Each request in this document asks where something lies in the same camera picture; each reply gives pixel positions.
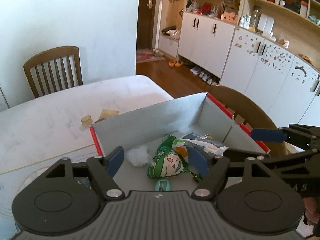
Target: crumpled white tissue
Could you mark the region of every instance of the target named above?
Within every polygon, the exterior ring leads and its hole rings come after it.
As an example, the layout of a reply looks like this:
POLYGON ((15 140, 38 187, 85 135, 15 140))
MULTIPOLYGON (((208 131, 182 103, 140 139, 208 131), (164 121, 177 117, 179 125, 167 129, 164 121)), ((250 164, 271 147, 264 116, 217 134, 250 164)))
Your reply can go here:
POLYGON ((147 152, 148 147, 145 145, 134 148, 126 152, 126 158, 133 166, 142 167, 152 161, 151 156, 147 152))

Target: chair backrest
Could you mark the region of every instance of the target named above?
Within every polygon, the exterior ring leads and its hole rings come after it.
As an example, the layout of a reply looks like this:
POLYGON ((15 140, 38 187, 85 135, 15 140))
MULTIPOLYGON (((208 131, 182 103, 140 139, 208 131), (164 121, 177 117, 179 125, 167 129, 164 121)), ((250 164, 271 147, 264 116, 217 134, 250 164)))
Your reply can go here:
POLYGON ((23 69, 35 98, 40 92, 44 96, 83 84, 78 47, 46 50, 29 59, 23 69))
MULTIPOLYGON (((234 112, 234 119, 252 128, 277 129, 270 117, 245 95, 224 86, 213 86, 209 93, 234 112)), ((265 143, 271 156, 287 155, 285 143, 265 143)))

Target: floor mat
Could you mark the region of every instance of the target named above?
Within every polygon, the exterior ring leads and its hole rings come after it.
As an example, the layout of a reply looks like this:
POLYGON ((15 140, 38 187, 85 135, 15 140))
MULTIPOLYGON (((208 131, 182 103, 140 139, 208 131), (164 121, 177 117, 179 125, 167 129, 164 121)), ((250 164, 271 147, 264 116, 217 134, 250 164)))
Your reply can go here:
POLYGON ((154 57, 151 49, 137 49, 136 63, 165 60, 164 57, 154 57))

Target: brown door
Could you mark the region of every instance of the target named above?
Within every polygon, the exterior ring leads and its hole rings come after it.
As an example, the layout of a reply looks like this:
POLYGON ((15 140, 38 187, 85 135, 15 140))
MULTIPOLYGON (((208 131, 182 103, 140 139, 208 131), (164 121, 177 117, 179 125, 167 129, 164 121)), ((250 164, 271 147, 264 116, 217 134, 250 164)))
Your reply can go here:
POLYGON ((137 26, 137 49, 151 48, 154 7, 156 0, 139 0, 138 26, 137 26))

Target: pair of slippers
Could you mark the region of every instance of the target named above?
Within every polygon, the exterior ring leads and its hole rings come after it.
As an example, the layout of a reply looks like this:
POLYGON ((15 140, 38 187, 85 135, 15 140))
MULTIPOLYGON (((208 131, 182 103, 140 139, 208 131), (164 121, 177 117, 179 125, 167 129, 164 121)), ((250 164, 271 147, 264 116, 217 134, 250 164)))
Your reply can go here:
POLYGON ((183 65, 183 62, 181 60, 177 61, 177 60, 172 59, 169 61, 169 67, 173 67, 173 66, 181 67, 182 65, 183 65))

